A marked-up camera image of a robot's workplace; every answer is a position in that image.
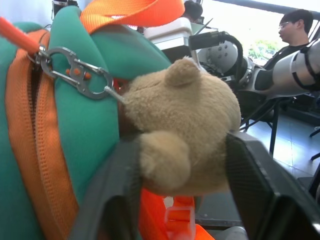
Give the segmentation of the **white box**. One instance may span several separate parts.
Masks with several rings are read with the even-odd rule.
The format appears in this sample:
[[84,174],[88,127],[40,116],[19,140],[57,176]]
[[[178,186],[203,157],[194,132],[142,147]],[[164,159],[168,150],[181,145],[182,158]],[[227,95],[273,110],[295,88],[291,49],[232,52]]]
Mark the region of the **white box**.
[[144,37],[153,44],[160,44],[178,38],[188,38],[193,34],[191,22],[186,17],[161,26],[148,27],[144,30]]

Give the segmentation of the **black metal chair frame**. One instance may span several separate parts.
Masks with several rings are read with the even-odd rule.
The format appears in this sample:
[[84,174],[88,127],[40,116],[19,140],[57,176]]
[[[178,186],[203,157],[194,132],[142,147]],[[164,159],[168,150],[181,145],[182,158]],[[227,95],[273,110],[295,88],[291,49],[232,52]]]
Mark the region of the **black metal chair frame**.
[[271,156],[273,156],[281,106],[284,106],[286,109],[287,105],[294,100],[295,97],[278,97],[265,100],[255,107],[251,112],[248,112],[248,107],[246,109],[245,106],[242,105],[242,110],[246,110],[246,112],[244,112],[241,116],[242,120],[240,124],[240,131],[246,132],[249,127],[257,124],[258,122],[267,123],[267,125],[271,128],[269,153]]

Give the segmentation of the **silver carabiner clip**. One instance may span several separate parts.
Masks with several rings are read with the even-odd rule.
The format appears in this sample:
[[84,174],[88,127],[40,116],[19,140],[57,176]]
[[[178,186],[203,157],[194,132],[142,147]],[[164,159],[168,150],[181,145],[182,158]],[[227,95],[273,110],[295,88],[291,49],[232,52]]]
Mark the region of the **silver carabiner clip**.
[[[101,100],[108,96],[112,96],[120,102],[123,98],[113,90],[113,78],[112,76],[102,67],[97,67],[87,62],[80,60],[76,53],[65,47],[57,47],[46,50],[43,46],[39,47],[40,65],[42,70],[52,78],[61,78],[68,84],[75,87],[82,95],[93,100]],[[64,74],[53,70],[49,67],[49,64],[53,62],[53,55],[61,54],[66,59],[70,66],[69,72]],[[87,70],[91,70],[97,75],[103,76],[106,81],[106,85],[101,92],[91,91],[86,84],[86,79],[90,77],[90,73]]]

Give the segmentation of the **dark-haired person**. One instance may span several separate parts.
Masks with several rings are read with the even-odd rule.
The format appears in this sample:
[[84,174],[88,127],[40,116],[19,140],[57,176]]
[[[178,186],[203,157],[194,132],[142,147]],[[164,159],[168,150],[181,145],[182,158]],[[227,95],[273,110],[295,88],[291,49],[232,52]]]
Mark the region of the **dark-haired person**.
[[196,23],[203,13],[202,6],[192,0],[184,2],[184,13],[182,17],[189,19],[191,23]]

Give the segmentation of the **seated person with glasses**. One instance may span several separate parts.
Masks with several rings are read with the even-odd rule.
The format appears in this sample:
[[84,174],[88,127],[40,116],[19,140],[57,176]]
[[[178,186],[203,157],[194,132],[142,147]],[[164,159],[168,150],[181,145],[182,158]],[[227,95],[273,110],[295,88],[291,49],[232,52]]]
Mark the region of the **seated person with glasses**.
[[263,68],[271,70],[278,61],[307,46],[310,43],[308,34],[313,20],[313,14],[306,9],[286,13],[279,22],[278,34],[281,40],[288,45],[277,51]]

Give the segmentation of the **tan plush bear keychain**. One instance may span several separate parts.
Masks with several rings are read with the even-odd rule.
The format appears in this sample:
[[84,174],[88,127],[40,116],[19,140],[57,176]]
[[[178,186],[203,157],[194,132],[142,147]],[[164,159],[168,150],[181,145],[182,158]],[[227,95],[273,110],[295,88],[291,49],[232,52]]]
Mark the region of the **tan plush bear keychain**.
[[228,188],[226,139],[241,125],[236,95],[189,57],[121,89],[121,136],[138,134],[143,185],[163,196]]

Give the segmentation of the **orange and teal backpack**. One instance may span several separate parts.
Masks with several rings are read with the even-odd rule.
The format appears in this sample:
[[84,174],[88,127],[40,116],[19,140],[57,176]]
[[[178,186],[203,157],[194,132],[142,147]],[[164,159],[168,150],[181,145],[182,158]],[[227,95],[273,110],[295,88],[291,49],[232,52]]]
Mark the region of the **orange and teal backpack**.
[[[0,16],[0,240],[68,240],[87,189],[123,140],[118,100],[94,100],[41,67],[40,47],[67,48],[105,69],[118,93],[135,77],[170,65],[133,26],[158,27],[179,18],[183,0],[91,0],[63,6],[51,28],[11,23]],[[66,74],[65,56],[49,67]],[[85,83],[102,92],[103,76],[87,70]],[[137,240],[215,240],[196,224],[194,200],[141,187]]]

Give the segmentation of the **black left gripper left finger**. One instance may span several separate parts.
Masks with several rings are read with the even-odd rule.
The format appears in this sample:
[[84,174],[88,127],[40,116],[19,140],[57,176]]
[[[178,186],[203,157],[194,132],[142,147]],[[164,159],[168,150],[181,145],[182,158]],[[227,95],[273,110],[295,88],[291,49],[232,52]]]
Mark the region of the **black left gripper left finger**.
[[88,186],[68,240],[137,240],[140,141],[124,138]]

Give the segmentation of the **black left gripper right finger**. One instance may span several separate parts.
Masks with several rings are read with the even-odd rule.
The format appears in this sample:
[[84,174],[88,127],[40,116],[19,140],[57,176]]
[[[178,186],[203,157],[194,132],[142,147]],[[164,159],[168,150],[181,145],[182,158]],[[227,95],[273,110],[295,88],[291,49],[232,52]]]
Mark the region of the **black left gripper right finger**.
[[320,205],[244,132],[226,136],[226,175],[249,240],[320,240]]

